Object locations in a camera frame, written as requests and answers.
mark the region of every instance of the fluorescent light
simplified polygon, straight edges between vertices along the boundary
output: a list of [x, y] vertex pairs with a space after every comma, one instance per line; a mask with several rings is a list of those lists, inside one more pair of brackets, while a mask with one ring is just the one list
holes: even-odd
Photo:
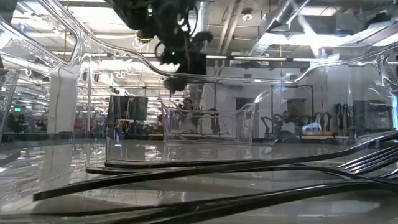
[[333, 16], [341, 7], [305, 6], [300, 14], [304, 16]]
[[207, 55], [207, 59], [226, 59], [227, 56]]
[[368, 37], [372, 36], [373, 34], [380, 32], [381, 30], [385, 29], [386, 27], [393, 25], [395, 22], [396, 22], [395, 20], [390, 20], [390, 21], [376, 22], [376, 23], [370, 24], [366, 30], [353, 35], [352, 38], [347, 40], [344, 44], [355, 44], [355, 43], [361, 42], [362, 40], [367, 39]]
[[71, 55], [72, 54], [72, 52], [60, 52], [60, 51], [53, 51], [53, 53], [55, 53], [57, 55], [64, 55], [64, 53], [65, 53], [65, 55]]
[[34, 102], [35, 102], [35, 103], [39, 103], [39, 104], [41, 104], [41, 105], [48, 105], [48, 103], [44, 103], [44, 102], [41, 102], [41, 101], [39, 101], [39, 100], [34, 100]]
[[253, 19], [253, 15], [252, 15], [252, 14], [245, 14], [245, 15], [243, 15], [243, 17], [242, 17], [242, 20], [243, 20], [243, 21], [249, 21], [249, 20], [251, 20], [251, 19]]
[[290, 45], [316, 45], [322, 47], [335, 47], [343, 44], [341, 37], [335, 35], [306, 35], [297, 34], [289, 37], [288, 44]]
[[274, 58], [274, 57], [245, 57], [245, 56], [235, 56], [235, 60], [257, 60], [257, 61], [277, 61], [277, 62], [284, 62], [286, 58]]
[[261, 44], [263, 44], [263, 45], [272, 45], [272, 44], [284, 45], [284, 44], [287, 44], [287, 38], [282, 34], [265, 33], [260, 38], [259, 44], [260, 45]]
[[373, 46], [375, 47], [383, 47], [383, 46], [387, 46], [390, 44], [393, 44], [395, 42], [398, 41], [398, 34], [392, 34], [391, 36], [385, 38], [384, 40], [381, 40], [375, 44], [373, 44]]
[[92, 57], [106, 57], [108, 56], [107, 53], [95, 53], [95, 54], [90, 54]]
[[41, 34], [35, 32], [28, 32], [26, 35], [29, 37], [58, 37], [58, 34], [55, 33]]

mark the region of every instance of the white column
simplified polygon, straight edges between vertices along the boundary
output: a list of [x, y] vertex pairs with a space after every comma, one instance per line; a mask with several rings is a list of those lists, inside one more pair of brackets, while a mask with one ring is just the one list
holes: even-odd
[[79, 75], [62, 68], [51, 76], [49, 117], [47, 133], [73, 132], [77, 104], [77, 79]]

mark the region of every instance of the clear plastic container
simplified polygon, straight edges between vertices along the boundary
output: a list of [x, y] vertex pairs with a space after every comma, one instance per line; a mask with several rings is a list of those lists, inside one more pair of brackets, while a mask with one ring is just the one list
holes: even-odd
[[252, 144], [255, 103], [234, 111], [183, 110], [173, 101], [162, 102], [164, 143]]

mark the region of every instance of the robotic arm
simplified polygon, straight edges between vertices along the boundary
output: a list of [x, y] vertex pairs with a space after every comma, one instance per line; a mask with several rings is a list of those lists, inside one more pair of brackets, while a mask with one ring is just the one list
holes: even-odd
[[[106, 0], [132, 30], [138, 30], [140, 39], [158, 37], [155, 53], [160, 44], [164, 51], [159, 57], [161, 64], [180, 64], [177, 73], [206, 75], [206, 56], [200, 53], [204, 41], [211, 42], [213, 34], [208, 31], [197, 33], [188, 23], [189, 11], [195, 10], [196, 0]], [[168, 78], [165, 87], [182, 91], [186, 78]]]

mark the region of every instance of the ventilation pipe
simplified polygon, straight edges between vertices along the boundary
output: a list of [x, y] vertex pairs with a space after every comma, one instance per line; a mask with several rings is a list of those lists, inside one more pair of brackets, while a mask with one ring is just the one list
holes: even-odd
[[263, 18], [260, 25], [263, 28], [259, 28], [263, 33], [261, 33], [259, 41], [254, 44], [254, 47], [249, 51], [248, 55], [261, 56], [268, 48], [268, 45], [265, 44], [264, 41], [269, 38], [267, 35], [271, 35], [269, 32], [276, 27], [290, 23], [309, 1], [310, 0], [280, 0], [278, 8], [270, 12], [270, 15]]

